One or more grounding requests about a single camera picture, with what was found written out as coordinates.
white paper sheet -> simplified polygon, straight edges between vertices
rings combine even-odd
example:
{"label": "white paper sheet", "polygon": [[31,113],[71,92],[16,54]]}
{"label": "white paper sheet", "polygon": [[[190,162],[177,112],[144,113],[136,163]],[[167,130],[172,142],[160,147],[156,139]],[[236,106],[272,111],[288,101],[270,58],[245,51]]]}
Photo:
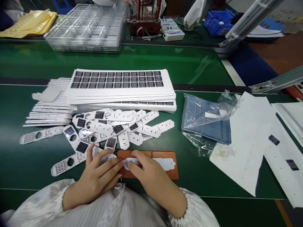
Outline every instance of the white paper sheet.
{"label": "white paper sheet", "polygon": [[268,140],[275,110],[266,97],[254,97],[245,92],[230,118],[233,159],[225,160],[215,153],[210,161],[251,195],[256,196],[259,168]]}

gray fabric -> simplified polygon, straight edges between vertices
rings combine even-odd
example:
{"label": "gray fabric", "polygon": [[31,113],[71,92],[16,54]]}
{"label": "gray fabric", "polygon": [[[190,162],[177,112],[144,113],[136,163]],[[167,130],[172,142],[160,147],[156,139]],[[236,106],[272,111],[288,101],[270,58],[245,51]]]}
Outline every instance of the gray fabric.
{"label": "gray fabric", "polygon": [[209,102],[194,96],[186,96],[184,102],[181,129],[224,144],[231,144],[229,120],[208,123],[201,126],[189,127],[193,119],[199,119],[201,123],[207,123],[205,112],[220,115],[221,106],[218,103]]}

plastic blister tray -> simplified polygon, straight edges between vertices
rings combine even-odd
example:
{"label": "plastic blister tray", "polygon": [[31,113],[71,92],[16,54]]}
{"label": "plastic blister tray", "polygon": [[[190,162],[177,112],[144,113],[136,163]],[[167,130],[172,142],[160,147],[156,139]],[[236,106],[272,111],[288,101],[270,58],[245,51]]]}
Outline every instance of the plastic blister tray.
{"label": "plastic blister tray", "polygon": [[120,51],[126,23],[126,5],[114,7],[78,4],[44,35],[60,51]]}

blue bin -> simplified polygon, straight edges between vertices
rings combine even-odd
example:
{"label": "blue bin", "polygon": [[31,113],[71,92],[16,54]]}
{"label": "blue bin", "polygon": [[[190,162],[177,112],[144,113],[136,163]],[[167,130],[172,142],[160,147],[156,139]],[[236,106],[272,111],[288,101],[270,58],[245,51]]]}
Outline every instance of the blue bin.
{"label": "blue bin", "polygon": [[226,35],[234,26],[231,24],[231,19],[234,17],[235,14],[228,9],[225,11],[209,11],[204,26],[213,37]]}

white label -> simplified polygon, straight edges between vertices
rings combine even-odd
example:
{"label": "white label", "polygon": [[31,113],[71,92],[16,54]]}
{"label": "white label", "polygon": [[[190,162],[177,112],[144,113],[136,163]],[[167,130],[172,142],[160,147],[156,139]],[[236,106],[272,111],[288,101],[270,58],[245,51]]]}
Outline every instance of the white label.
{"label": "white label", "polygon": [[208,117],[208,118],[219,118],[220,116],[216,115],[216,114],[205,112],[205,117]]}

